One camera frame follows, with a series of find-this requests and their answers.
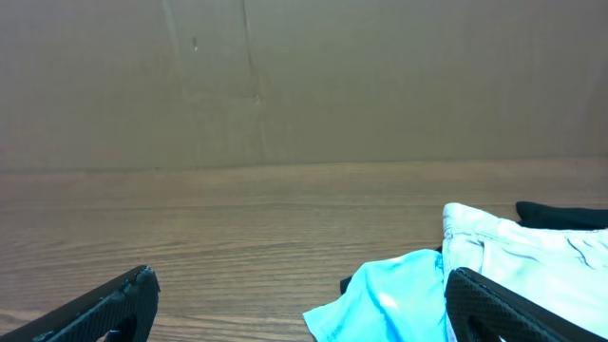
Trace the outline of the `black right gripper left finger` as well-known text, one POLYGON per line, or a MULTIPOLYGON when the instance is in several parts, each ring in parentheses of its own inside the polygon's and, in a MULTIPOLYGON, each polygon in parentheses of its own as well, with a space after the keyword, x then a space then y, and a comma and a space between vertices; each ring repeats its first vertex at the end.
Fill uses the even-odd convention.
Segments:
POLYGON ((1 342, 146 342, 160 291, 155 272, 141 265, 2 335, 1 342))

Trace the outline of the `light blue denim jeans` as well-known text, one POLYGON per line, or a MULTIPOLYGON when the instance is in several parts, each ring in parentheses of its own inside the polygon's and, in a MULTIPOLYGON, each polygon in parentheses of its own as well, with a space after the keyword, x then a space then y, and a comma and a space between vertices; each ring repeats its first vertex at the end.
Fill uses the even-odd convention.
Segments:
POLYGON ((607 334, 607 228, 527 228, 452 202, 443 211, 445 274, 466 267, 585 330, 607 334))

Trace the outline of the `black garment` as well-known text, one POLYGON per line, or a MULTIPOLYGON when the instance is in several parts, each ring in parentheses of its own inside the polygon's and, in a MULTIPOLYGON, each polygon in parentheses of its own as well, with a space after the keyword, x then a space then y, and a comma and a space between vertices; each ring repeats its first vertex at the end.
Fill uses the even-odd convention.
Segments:
POLYGON ((553 230, 601 230, 607 228, 606 209, 561 208, 518 201, 519 224, 527 228, 553 230))

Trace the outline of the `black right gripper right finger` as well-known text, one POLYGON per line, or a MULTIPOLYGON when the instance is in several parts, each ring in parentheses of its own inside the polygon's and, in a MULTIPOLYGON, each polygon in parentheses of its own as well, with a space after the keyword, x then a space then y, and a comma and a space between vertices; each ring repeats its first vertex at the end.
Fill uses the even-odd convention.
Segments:
POLYGON ((466 267, 450 272, 445 297, 459 342, 607 342, 466 267))

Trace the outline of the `light blue t-shirt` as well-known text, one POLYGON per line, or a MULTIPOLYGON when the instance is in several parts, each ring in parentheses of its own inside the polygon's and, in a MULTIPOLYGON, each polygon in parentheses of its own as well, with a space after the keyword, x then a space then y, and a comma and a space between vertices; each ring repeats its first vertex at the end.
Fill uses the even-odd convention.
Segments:
POLYGON ((443 256, 435 250, 364 263, 335 301, 303 319, 317 341, 447 340, 443 256))

